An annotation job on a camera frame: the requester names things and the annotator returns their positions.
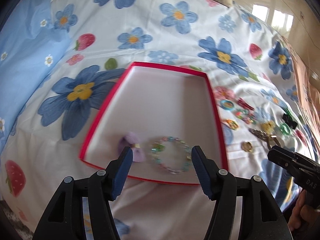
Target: pink flower print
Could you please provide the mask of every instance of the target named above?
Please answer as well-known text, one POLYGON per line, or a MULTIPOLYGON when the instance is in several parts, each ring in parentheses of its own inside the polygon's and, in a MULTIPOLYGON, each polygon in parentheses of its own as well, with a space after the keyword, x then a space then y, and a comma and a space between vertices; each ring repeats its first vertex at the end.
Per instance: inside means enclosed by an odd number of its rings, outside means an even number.
POLYGON ((304 137, 303 133, 301 131, 299 131, 298 129, 296 129, 296 135, 300 138, 300 140, 302 141, 302 143, 307 146, 307 141, 306 138, 304 137))
POLYGON ((206 0, 206 1, 207 1, 208 5, 209 5, 210 7, 215 7, 216 5, 219 4, 218 2, 216 2, 216 1, 214 1, 214 0, 206 0))
POLYGON ((216 99, 223 100, 234 100, 235 94, 233 90, 227 89, 226 87, 217 86, 213 88, 213 94, 216 99))
POLYGON ((263 77, 265 80, 268 80, 270 83, 272 83, 271 80, 270 80, 264 73, 262 73, 262 77, 263 77))
POLYGON ((72 66, 83 59, 84 59, 84 56, 82 56, 81 54, 75 54, 70 59, 67 60, 67 63, 69 63, 69 66, 72 66))

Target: hand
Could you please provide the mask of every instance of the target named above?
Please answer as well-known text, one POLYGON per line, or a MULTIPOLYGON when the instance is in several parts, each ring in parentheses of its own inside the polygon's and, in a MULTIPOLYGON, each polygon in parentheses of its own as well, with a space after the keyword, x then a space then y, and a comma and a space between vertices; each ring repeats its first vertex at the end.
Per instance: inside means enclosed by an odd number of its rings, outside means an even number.
POLYGON ((320 215, 319 210, 305 205, 306 191, 303 190, 298 197, 295 207, 292 210, 291 217, 288 222, 290 231, 298 229, 301 226, 301 219, 306 221, 309 225, 313 225, 318 216, 320 215))

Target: green ring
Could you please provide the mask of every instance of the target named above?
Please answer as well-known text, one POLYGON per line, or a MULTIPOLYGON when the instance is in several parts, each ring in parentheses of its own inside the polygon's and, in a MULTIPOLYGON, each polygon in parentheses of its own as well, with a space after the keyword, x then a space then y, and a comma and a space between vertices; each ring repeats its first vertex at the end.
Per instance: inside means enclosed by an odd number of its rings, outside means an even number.
POLYGON ((291 133, 290 127, 286 123, 282 123, 279 129, 283 135, 289 135, 291 133))

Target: hair tie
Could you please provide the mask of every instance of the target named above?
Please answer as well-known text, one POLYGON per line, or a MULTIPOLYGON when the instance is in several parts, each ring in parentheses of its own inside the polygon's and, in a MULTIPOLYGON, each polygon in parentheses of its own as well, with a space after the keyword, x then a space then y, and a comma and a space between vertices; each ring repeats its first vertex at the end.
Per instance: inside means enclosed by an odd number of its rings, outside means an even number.
POLYGON ((133 161, 137 163, 144 162, 146 156, 140 148, 139 142, 140 140, 135 133, 128 132, 118 143, 118 154, 120 155, 122 153, 124 147, 129 146, 133 152, 133 161))

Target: bed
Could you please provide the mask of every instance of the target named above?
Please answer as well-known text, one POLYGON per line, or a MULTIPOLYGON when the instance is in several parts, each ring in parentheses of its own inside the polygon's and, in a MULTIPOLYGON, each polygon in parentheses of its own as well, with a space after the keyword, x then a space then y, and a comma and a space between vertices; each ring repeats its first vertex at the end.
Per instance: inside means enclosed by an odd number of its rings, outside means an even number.
MULTIPOLYGON (((0 91, 6 91, 0 94, 0 192, 31 231, 63 178, 96 171, 78 158, 82 142, 133 61, 203 71, 218 105, 242 98, 254 107, 256 125, 218 107, 229 170, 244 178, 259 174, 281 210, 296 198, 292 177, 267 160, 267 144, 248 131, 273 121, 282 147, 319 160, 291 51, 240 5, 220 2, 229 7, 214 0, 20 1, 0 33, 0 91), (279 130, 285 110, 298 123, 288 136, 279 130), (244 138, 253 152, 242 150, 244 138)), ((122 239, 202 239, 213 206, 199 186, 127 179, 111 209, 122 239)), ((232 239, 240 213, 238 205, 232 239)), ((90 239, 88 213, 84 219, 90 239)))

